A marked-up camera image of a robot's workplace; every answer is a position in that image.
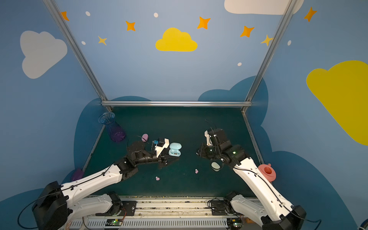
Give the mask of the mint green earbud case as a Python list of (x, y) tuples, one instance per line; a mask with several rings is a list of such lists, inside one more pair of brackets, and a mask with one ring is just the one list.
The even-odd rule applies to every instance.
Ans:
[(219, 172), (221, 170), (221, 166), (217, 162), (212, 162), (211, 163), (211, 168), (215, 172)]

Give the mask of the light blue earbud case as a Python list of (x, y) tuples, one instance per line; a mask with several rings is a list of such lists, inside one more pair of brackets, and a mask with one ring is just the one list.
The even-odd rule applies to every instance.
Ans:
[(168, 154), (173, 157), (180, 157), (182, 145), (180, 143), (173, 142), (169, 145), (169, 152)]

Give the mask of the pink earbud charging case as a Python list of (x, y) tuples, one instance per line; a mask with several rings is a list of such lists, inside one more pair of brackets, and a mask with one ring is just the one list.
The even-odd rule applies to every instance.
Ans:
[(147, 134), (147, 133), (143, 134), (143, 135), (142, 135), (142, 137), (141, 137), (141, 140), (142, 140), (143, 142), (148, 142), (148, 140), (149, 140), (149, 136), (148, 136), (148, 134)]

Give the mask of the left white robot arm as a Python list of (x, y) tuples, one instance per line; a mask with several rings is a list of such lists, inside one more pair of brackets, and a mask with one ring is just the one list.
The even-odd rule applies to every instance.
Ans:
[(179, 160), (181, 145), (154, 141), (151, 151), (145, 143), (135, 141), (128, 146), (127, 154), (107, 168), (70, 183), (48, 184), (32, 206), (32, 212), (40, 230), (58, 230), (64, 224), (93, 214), (117, 215), (123, 205), (115, 192), (95, 198), (88, 196), (105, 187), (120, 183), (136, 174), (139, 164), (157, 163), (159, 168)]

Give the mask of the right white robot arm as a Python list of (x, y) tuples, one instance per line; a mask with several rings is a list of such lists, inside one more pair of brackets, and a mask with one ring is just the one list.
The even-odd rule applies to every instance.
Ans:
[(245, 181), (260, 205), (241, 194), (227, 197), (232, 209), (251, 219), (264, 230), (300, 230), (306, 217), (301, 206), (293, 206), (266, 179), (251, 156), (240, 145), (232, 145), (221, 128), (204, 132), (206, 142), (197, 155), (211, 161), (220, 160)]

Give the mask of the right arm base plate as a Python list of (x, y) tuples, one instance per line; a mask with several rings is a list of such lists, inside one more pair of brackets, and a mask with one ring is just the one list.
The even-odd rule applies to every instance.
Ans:
[(228, 200), (211, 199), (207, 203), (213, 216), (233, 215), (234, 210)]

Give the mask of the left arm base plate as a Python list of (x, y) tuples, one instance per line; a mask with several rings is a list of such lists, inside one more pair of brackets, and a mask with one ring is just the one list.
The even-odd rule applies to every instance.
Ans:
[(96, 216), (134, 216), (137, 201), (121, 201), (114, 203), (113, 206), (105, 213), (97, 213)]

